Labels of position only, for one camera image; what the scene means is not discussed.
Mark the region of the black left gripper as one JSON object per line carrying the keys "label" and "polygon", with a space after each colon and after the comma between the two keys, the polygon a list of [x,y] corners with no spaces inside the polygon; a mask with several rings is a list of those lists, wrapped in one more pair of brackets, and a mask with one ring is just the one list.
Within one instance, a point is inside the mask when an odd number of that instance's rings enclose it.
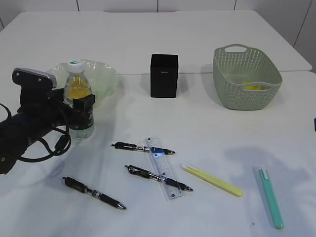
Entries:
{"label": "black left gripper", "polygon": [[73,109],[63,102],[63,89],[22,88],[17,130],[45,130],[60,125],[92,126],[95,95],[73,99]]}

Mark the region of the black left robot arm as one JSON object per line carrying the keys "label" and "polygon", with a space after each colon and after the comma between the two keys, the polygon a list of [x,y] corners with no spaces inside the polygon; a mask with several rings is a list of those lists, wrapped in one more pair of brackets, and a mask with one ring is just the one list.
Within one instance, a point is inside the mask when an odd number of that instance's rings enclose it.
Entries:
{"label": "black left robot arm", "polygon": [[[87,125],[95,103],[93,94],[74,99],[72,107],[64,103],[63,89],[42,92],[22,89],[17,114],[7,111],[0,123],[0,172],[7,174],[19,160],[36,163],[64,154],[71,146],[70,128]],[[48,154],[26,158],[24,153],[40,142]]]}

